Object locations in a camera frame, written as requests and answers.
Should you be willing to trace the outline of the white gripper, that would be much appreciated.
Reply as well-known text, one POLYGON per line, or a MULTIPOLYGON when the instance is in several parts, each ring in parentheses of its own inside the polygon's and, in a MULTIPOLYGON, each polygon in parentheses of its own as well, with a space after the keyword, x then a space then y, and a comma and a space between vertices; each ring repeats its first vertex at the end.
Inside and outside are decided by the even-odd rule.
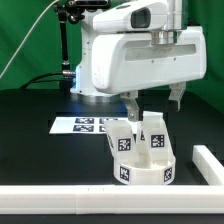
POLYGON ((129 121, 139 120, 135 90, 169 85, 167 109, 178 112, 185 82, 204 77, 203 29, 189 26, 186 14, 184 0, 133 0, 93 18, 92 83, 121 93, 129 121))

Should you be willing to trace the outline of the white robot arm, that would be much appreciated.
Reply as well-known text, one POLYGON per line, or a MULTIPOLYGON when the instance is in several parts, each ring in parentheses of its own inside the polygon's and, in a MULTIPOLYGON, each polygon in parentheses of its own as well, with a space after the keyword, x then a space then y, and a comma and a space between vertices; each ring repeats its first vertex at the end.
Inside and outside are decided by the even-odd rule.
POLYGON ((131 121, 141 119, 136 98, 143 89, 168 85, 175 109, 188 81, 206 72, 203 29, 184 21, 183 0, 73 0, 77 10, 94 10, 90 77, 95 89, 119 94, 131 121))

